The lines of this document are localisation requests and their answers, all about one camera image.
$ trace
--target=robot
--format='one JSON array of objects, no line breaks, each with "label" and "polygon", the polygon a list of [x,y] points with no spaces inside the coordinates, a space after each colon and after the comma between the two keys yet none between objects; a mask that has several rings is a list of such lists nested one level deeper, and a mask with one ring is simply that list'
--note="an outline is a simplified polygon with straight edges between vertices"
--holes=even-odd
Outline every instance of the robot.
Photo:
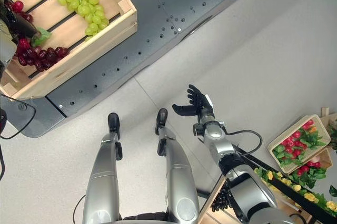
[{"label": "robot", "polygon": [[[245,164],[225,138],[223,123],[215,120],[213,105],[208,95],[189,85],[190,105],[173,105],[181,116],[197,116],[194,135],[208,148],[214,162],[225,177],[226,202],[242,223],[267,224],[294,222],[278,210],[276,200],[267,186]],[[158,135],[157,153],[166,157],[167,199],[166,212],[146,213],[121,219],[119,213],[116,161],[123,157],[120,143],[120,120],[116,113],[108,116],[110,133],[103,137],[90,175],[83,211],[83,224],[196,224],[199,202],[191,165],[176,136],[166,126],[167,110],[159,110],[155,134]]]}]

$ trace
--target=gray metal plate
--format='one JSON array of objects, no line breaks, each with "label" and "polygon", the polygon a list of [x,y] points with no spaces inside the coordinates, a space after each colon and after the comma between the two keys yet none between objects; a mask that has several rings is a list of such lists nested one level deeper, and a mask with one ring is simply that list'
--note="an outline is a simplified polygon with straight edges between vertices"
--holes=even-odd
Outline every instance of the gray metal plate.
[{"label": "gray metal plate", "polygon": [[[25,102],[36,109],[34,119],[22,131],[27,137],[39,137],[65,118],[46,98],[30,99],[25,100]],[[18,130],[23,128],[33,115],[34,110],[29,106],[9,100],[3,96],[0,96],[0,104],[1,108],[7,113],[7,120]]]}]

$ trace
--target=fruit crate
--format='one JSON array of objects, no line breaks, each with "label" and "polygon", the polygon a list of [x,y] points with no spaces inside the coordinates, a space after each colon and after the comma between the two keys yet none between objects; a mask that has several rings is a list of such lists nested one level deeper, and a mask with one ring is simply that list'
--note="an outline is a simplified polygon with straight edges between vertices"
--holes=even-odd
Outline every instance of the fruit crate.
[{"label": "fruit crate", "polygon": [[330,142],[330,136],[326,129],[324,128],[320,118],[317,115],[312,116],[304,116],[302,119],[300,119],[297,123],[295,123],[293,126],[291,126],[289,129],[287,129],[285,132],[281,133],[276,139],[274,139],[267,147],[272,157],[276,160],[277,164],[280,166],[283,172],[286,174],[290,174],[297,168],[299,168],[301,165],[297,165],[295,163],[290,163],[285,166],[281,166],[281,163],[279,162],[279,159],[275,156],[273,153],[273,149],[278,147],[283,141],[286,139],[289,139],[289,137],[292,137],[292,135],[297,132],[299,129],[301,129],[309,120],[313,121],[314,127],[316,127],[316,131],[318,132],[318,137],[322,137],[319,139],[320,142],[323,143],[322,146],[316,146],[315,149],[307,148],[303,151],[303,156],[301,158],[301,162],[304,164],[309,159],[311,159],[315,154],[317,154],[320,150],[322,150],[326,145]]},{"label": "fruit crate", "polygon": [[62,46],[71,50],[64,59],[38,74],[35,66],[21,66],[12,60],[1,79],[0,90],[16,99],[47,95],[137,31],[137,10],[130,0],[100,0],[110,24],[87,42],[85,19],[57,0],[20,1],[24,3],[23,10],[34,17],[36,27],[52,32],[43,48]]}]

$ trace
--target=yellow flower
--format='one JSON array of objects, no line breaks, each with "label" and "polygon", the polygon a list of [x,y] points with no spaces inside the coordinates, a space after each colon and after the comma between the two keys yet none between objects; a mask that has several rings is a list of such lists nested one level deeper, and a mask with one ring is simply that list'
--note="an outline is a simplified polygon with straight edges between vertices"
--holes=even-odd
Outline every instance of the yellow flower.
[{"label": "yellow flower", "polygon": [[301,186],[300,185],[293,185],[293,190],[299,191],[299,190],[301,190]]},{"label": "yellow flower", "polygon": [[290,186],[291,185],[291,181],[289,179],[286,179],[286,178],[282,178],[281,181],[286,184],[287,186]]},{"label": "yellow flower", "polygon": [[269,180],[272,180],[273,177],[274,177],[274,176],[273,176],[273,173],[272,173],[271,171],[268,171],[268,172],[267,172],[267,177],[268,177]]},{"label": "yellow flower", "polygon": [[332,202],[332,201],[328,201],[328,202],[326,203],[326,207],[328,207],[328,208],[331,209],[332,211],[335,211],[336,208],[337,208],[336,204],[335,204],[334,202]]},{"label": "yellow flower", "polygon": [[314,194],[304,194],[304,197],[311,202],[314,202],[316,198]]}]

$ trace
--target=grape leaf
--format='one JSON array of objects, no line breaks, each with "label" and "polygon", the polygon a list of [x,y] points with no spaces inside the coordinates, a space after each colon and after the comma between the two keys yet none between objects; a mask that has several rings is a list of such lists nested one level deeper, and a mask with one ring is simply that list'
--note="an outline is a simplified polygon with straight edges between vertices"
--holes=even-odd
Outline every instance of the grape leaf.
[{"label": "grape leaf", "polygon": [[276,148],[277,153],[280,153],[285,150],[285,147],[283,145],[278,145]]},{"label": "grape leaf", "polygon": [[325,146],[325,143],[323,143],[321,141],[317,141],[316,146]]},{"label": "grape leaf", "polygon": [[316,179],[323,179],[323,178],[326,177],[325,174],[320,174],[320,173],[316,173],[316,174],[314,174],[314,176],[315,176]]},{"label": "grape leaf", "polygon": [[43,45],[48,38],[51,37],[52,33],[42,29],[42,28],[37,28],[38,31],[40,31],[41,35],[40,36],[33,36],[31,40],[31,46],[37,47]]},{"label": "grape leaf", "polygon": [[332,185],[330,186],[329,193],[332,197],[337,197],[337,189],[334,188]]}]

